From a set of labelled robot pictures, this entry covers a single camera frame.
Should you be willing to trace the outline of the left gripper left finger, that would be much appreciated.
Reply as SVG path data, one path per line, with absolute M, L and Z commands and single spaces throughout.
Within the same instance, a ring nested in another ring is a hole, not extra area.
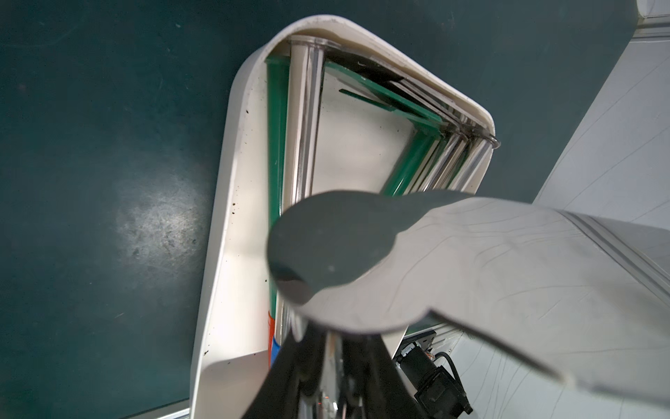
M 301 374 L 313 348 L 313 330 L 308 329 L 300 341 L 290 335 L 243 418 L 297 418 Z

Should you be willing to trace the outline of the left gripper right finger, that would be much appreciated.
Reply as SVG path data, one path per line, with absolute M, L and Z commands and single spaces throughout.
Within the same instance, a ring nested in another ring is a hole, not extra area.
M 380 335 L 363 339 L 363 402 L 366 418 L 425 418 L 410 396 Z

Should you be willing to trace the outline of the steel blue hoe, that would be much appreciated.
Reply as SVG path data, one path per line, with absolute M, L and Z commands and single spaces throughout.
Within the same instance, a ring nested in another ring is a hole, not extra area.
M 282 210 L 312 195 L 326 40 L 293 35 L 284 143 Z
M 450 190 L 332 191 L 282 214 L 266 259 L 324 328 L 433 314 L 574 387 L 668 406 L 665 229 Z
M 417 81 L 404 79 L 391 81 L 389 85 L 394 92 L 442 118 L 441 141 L 430 147 L 410 183 L 408 192 L 403 195 L 447 188 L 462 167 L 465 152 L 469 148 L 467 129 L 471 118 L 455 101 L 420 85 Z
M 465 152 L 462 167 L 450 185 L 443 190 L 476 193 L 490 166 L 494 151 L 500 146 L 496 137 L 495 123 L 486 109 L 449 84 L 439 81 L 423 68 L 411 70 L 408 67 L 392 64 L 380 57 L 366 55 L 352 49 L 333 52 L 331 59 L 334 63 L 345 66 L 366 78 L 384 83 L 391 90 L 392 87 L 389 85 L 391 81 L 409 79 L 455 101 L 455 104 L 471 118 L 467 129 L 469 148 Z

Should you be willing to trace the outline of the green red hoe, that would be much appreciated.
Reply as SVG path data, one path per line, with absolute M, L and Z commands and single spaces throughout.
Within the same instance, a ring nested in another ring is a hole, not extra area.
M 290 59 L 270 55 L 267 70 L 268 118 L 268 211 L 272 227 L 281 215 L 284 182 L 286 114 L 290 77 Z
M 386 196 L 401 196 L 408 192 L 422 159 L 435 142 L 441 141 L 442 118 L 437 113 L 392 91 L 384 83 L 366 78 L 345 66 L 328 61 L 326 71 L 348 86 L 340 89 L 342 94 L 376 106 L 412 123 L 413 136 L 401 151 L 381 190 L 381 193 Z

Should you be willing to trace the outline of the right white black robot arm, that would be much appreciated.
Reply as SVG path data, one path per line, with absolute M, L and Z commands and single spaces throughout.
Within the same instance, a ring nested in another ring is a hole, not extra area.
M 427 418 L 458 418 L 473 408 L 455 367 L 446 352 L 433 354 L 436 330 L 405 337 L 393 359 L 415 389 L 414 398 Z

